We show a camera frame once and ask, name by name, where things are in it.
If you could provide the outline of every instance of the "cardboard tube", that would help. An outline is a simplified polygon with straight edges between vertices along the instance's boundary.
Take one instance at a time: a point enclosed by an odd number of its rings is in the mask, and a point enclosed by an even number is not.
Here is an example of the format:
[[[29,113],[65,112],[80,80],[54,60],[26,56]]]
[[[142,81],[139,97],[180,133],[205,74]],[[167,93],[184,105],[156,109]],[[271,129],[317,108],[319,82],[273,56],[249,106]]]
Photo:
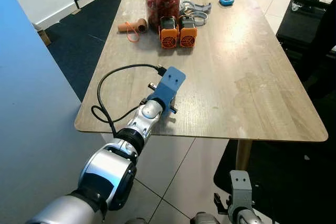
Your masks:
[[[140,18],[137,22],[130,23],[130,25],[139,33],[144,33],[147,31],[147,22],[143,18]],[[127,31],[126,23],[118,25],[118,31]]]

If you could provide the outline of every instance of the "blue bracket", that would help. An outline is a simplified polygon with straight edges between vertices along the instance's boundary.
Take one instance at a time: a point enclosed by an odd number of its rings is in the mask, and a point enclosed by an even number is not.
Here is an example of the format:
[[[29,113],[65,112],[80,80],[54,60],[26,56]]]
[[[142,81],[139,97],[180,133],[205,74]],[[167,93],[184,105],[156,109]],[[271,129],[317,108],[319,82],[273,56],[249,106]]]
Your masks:
[[[169,67],[161,78],[154,93],[150,94],[147,99],[159,99],[165,105],[164,112],[172,111],[176,113],[170,108],[170,104],[184,80],[185,74],[183,72],[174,67]]]

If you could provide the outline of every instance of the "wooden table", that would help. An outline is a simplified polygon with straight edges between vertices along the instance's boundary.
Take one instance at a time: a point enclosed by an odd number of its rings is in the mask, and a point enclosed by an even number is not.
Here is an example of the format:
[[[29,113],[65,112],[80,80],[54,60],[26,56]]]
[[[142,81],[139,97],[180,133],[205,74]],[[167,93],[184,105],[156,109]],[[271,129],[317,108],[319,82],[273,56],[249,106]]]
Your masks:
[[[145,0],[122,0],[75,127],[83,132],[110,132],[90,111],[97,103],[97,85],[108,71],[134,63],[175,66],[186,74],[179,89],[177,114],[161,120],[153,135],[238,139],[237,168],[245,169],[252,140],[322,142],[328,138],[269,24],[254,0],[212,3],[205,26],[198,28],[194,48],[162,49],[156,33],[130,43],[117,25],[146,16]],[[102,99],[113,119],[151,93],[149,82],[160,76],[135,68],[109,77]],[[116,125],[125,125],[128,119]]]

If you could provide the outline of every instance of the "orange rubber band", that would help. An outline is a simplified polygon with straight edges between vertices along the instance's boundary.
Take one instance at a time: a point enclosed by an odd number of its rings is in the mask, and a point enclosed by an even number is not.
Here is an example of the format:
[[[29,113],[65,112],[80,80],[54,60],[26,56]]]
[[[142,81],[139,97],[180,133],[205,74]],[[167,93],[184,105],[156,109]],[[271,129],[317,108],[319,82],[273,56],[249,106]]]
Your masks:
[[[140,37],[139,37],[139,34],[137,33],[137,31],[131,26],[131,24],[129,22],[125,22],[125,24],[127,25],[127,39],[130,42],[138,42]],[[128,31],[129,31],[128,28],[131,28],[135,32],[135,35],[136,35],[137,39],[134,40],[130,37],[130,34],[128,33]]]

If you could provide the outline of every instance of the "dried red chili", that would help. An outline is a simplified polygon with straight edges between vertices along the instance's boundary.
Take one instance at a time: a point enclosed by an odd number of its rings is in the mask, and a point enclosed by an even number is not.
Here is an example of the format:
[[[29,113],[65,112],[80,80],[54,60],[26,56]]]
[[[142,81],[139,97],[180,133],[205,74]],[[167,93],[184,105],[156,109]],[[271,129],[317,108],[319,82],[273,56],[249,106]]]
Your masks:
[[[148,23],[158,31],[160,18],[163,16],[178,17],[180,0],[147,0]]]

